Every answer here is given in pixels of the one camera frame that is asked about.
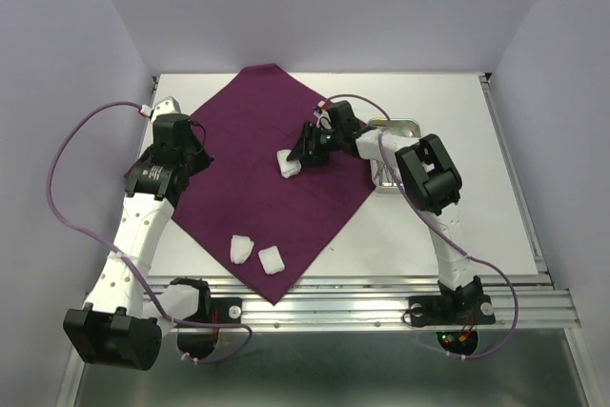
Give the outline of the white gauze pad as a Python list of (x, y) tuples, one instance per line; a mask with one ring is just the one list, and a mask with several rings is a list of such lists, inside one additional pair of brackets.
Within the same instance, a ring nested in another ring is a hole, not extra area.
[(258, 252), (258, 258), (266, 275), (275, 275), (285, 270), (285, 264), (276, 246)]
[(300, 173), (302, 166), (298, 160), (289, 160), (290, 150), (280, 150), (276, 153), (280, 174), (283, 178), (291, 178)]
[(230, 260), (235, 265), (245, 263), (254, 248), (254, 242), (245, 235), (234, 234), (231, 239)]

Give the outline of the stainless steel tray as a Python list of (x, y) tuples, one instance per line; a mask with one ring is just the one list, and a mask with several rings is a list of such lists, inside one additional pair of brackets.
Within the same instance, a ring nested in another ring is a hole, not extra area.
[(395, 158), (395, 150), (416, 143), (421, 137), (420, 126), (416, 120), (410, 118), (385, 119), (382, 117), (371, 118), (367, 126), (385, 131), (382, 140), (384, 146), (389, 145), (387, 137), (398, 138), (398, 146), (385, 153), (389, 165), (384, 162), (377, 141), (375, 141), (374, 156), (370, 159), (371, 178), (375, 185), (375, 191), (378, 193), (398, 193), (398, 183), (401, 181), (401, 176)]

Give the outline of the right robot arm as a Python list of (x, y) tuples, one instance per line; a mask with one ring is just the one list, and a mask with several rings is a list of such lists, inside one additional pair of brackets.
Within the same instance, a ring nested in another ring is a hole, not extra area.
[(303, 166), (324, 165), (333, 152), (384, 165), (428, 227), (437, 257), (439, 294), (410, 297), (409, 324), (422, 328), (470, 321), (483, 290), (471, 258), (459, 246), (462, 179), (440, 138), (405, 137), (389, 132), (388, 126), (364, 125), (347, 101), (316, 111), (317, 121), (306, 122), (295, 146), (279, 155), (282, 173), (288, 177)]

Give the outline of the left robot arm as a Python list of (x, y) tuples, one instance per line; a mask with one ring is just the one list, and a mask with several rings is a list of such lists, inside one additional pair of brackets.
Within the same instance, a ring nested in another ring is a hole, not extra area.
[(211, 294), (203, 280), (177, 278), (161, 296), (145, 290), (180, 195), (214, 160), (194, 134), (195, 125), (176, 110), (152, 116), (152, 144), (132, 166), (102, 273), (84, 305), (64, 317), (63, 329), (86, 363), (147, 371), (179, 320), (200, 325), (211, 317)]

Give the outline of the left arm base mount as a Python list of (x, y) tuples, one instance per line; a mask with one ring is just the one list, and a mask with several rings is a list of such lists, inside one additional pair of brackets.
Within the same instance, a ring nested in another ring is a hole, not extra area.
[(238, 353), (250, 340), (250, 334), (242, 327), (227, 328), (228, 324), (240, 324), (242, 299), (236, 296), (213, 297), (209, 310), (198, 311), (187, 320), (206, 324), (222, 324), (220, 329), (193, 328), (178, 325), (172, 336), (183, 359), (195, 364), (226, 360)]

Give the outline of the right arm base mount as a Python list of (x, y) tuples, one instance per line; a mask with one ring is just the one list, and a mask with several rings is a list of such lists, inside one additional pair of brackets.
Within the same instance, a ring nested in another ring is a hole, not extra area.
[(441, 295), (416, 295), (408, 298), (408, 307), (401, 320), (408, 326), (423, 329), (439, 327), (437, 342), (450, 355), (468, 358), (478, 348), (477, 326), (496, 323), (493, 307), (485, 301), (459, 311), (448, 298)]

